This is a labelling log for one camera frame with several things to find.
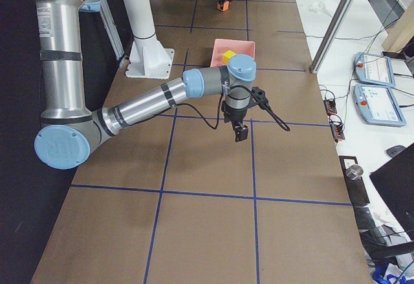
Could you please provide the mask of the orange foam block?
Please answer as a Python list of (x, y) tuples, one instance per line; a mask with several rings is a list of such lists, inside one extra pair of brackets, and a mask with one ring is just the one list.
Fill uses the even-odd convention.
[(224, 1), (224, 10), (222, 12), (225, 12), (229, 9), (230, 7), (230, 2), (229, 1)]

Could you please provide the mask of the yellow foam block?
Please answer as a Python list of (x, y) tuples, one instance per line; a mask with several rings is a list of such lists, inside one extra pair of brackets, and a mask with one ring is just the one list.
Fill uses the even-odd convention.
[(226, 51), (226, 52), (224, 52), (224, 53), (223, 53), (223, 55), (222, 55), (222, 63), (223, 63), (224, 65), (227, 65), (227, 64), (228, 64), (228, 62), (230, 61), (230, 59), (231, 59), (232, 57), (234, 57), (236, 54), (237, 54), (237, 53), (236, 53), (236, 52), (234, 52), (234, 51), (232, 51), (232, 50), (227, 50), (227, 51)]

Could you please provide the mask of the pink plastic bin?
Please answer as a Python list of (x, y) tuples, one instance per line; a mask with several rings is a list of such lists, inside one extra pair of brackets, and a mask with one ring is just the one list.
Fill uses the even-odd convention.
[(226, 65), (230, 59), (229, 56), (225, 56), (227, 52), (231, 54), (246, 54), (255, 59), (256, 44), (254, 41), (217, 38), (214, 41), (210, 67)]

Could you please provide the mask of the small metal cup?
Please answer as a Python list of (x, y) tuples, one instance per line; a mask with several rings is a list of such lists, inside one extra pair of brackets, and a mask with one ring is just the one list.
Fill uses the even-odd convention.
[(345, 176), (349, 180), (357, 180), (362, 177), (364, 171), (358, 164), (352, 164), (345, 170)]

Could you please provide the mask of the near teach pendant tablet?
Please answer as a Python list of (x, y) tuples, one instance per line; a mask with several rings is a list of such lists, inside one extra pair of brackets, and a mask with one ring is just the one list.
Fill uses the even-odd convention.
[(357, 83), (353, 89), (356, 107), (365, 123), (403, 127), (406, 120), (390, 87)]

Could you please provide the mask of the teach pendant tablet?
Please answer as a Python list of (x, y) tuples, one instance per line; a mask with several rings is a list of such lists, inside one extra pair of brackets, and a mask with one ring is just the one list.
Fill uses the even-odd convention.
[(357, 52), (354, 55), (354, 72), (362, 83), (395, 86), (391, 58), (387, 56)]
[(403, 127), (406, 120), (390, 87), (357, 83), (353, 89), (356, 107), (365, 123)]

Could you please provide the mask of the far teach pendant tablet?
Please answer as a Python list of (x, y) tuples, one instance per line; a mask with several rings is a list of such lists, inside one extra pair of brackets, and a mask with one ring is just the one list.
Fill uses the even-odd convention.
[(357, 52), (354, 55), (354, 72), (362, 83), (395, 86), (391, 58), (387, 56)]

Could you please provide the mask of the black computer mouse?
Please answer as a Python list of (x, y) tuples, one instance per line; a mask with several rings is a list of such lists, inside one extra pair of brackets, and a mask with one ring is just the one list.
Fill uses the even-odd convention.
[(403, 152), (406, 149), (405, 146), (402, 145), (395, 145), (386, 150), (386, 155), (390, 158), (395, 158), (398, 154)]

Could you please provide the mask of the black monitor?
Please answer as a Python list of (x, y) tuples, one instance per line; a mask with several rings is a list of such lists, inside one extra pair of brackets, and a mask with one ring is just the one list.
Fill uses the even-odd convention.
[(413, 144), (372, 172), (369, 178), (413, 240)]

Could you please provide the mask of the aluminium frame post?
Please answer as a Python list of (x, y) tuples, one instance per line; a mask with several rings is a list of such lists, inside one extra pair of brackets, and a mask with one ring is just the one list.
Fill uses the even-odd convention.
[(354, 0), (340, 0), (329, 23), (316, 55), (309, 67), (310, 73), (317, 74)]

